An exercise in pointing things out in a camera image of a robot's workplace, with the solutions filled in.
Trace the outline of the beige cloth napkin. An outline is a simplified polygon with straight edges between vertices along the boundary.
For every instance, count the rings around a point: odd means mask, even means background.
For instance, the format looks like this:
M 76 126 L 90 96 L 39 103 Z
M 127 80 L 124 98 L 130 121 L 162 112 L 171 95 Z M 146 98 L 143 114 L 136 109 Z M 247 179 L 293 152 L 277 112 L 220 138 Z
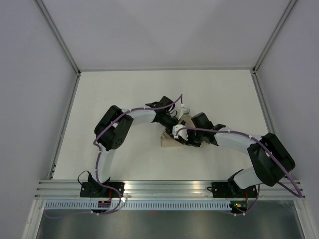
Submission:
M 200 127 L 213 127 L 212 122 L 207 118 L 205 113 L 198 113 L 195 116 L 183 115 L 181 118 L 175 116 L 179 120 L 179 124 L 186 127 L 200 128 Z M 161 135 L 162 147 L 177 147 L 182 145 L 178 139 L 174 139 L 172 134 L 167 134 L 165 129 Z

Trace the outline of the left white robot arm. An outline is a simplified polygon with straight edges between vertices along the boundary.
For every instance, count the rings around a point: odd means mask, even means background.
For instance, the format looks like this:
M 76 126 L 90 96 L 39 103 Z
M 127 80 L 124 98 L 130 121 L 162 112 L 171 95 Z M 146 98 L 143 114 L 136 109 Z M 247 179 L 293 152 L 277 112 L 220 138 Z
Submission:
M 184 126 L 180 118 L 171 115 L 177 102 L 183 103 L 183 95 L 175 101 L 163 96 L 160 101 L 145 104 L 142 107 L 122 109 L 111 106 L 94 129 L 96 138 L 93 144 L 98 148 L 94 172 L 81 185 L 82 192 L 90 192 L 93 196 L 104 197 L 119 188 L 110 184 L 110 167 L 116 150 L 122 146 L 131 127 L 143 123 L 159 123 L 173 139 L 179 139 L 177 129 Z

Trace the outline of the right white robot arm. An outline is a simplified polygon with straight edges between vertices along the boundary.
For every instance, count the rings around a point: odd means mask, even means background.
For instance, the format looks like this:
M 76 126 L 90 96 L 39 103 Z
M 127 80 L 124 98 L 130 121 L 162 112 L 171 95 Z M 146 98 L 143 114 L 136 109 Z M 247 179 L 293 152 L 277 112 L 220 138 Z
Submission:
M 230 195 L 238 197 L 251 186 L 265 184 L 269 187 L 287 177 L 296 164 L 273 133 L 249 135 L 235 131 L 223 124 L 214 125 L 205 113 L 192 117 L 193 127 L 183 124 L 172 128 L 173 138 L 182 144 L 200 147 L 203 142 L 234 149 L 248 155 L 252 167 L 234 173 L 227 180 Z

